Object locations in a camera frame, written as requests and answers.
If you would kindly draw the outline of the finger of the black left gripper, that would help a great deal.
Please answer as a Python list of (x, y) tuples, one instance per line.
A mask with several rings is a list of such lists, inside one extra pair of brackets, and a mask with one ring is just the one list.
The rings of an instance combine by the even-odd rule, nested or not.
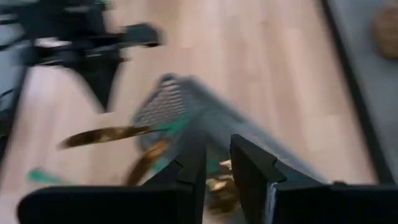
[(113, 80), (121, 58), (85, 58), (73, 66), (86, 81), (102, 111), (108, 112)]
[(148, 23), (135, 24), (126, 26), (123, 41), (129, 46), (156, 47), (162, 44), (162, 33)]

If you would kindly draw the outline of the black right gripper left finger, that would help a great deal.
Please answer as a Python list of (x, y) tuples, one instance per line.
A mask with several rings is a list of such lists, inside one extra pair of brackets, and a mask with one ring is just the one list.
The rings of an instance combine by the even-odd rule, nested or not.
[(182, 141), (180, 153), (138, 187), (46, 187), (17, 206), (23, 224), (201, 223), (206, 179), (206, 138)]

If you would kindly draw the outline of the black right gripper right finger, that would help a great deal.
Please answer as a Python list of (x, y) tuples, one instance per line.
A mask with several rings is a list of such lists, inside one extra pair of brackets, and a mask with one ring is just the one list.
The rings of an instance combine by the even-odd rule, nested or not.
[(324, 184), (234, 134), (231, 165), (248, 223), (397, 223), (397, 186)]

